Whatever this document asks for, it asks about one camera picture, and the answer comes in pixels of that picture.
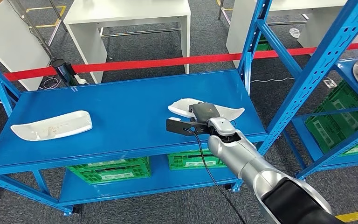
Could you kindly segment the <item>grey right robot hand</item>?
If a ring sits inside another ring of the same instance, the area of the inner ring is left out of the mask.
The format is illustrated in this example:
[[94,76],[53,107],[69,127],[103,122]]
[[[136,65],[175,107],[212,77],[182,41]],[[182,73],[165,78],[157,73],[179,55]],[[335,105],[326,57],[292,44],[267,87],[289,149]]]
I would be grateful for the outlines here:
[[191,122],[207,123],[210,118],[220,117],[215,105],[208,102],[192,104],[188,111],[194,114],[194,118],[190,118]]

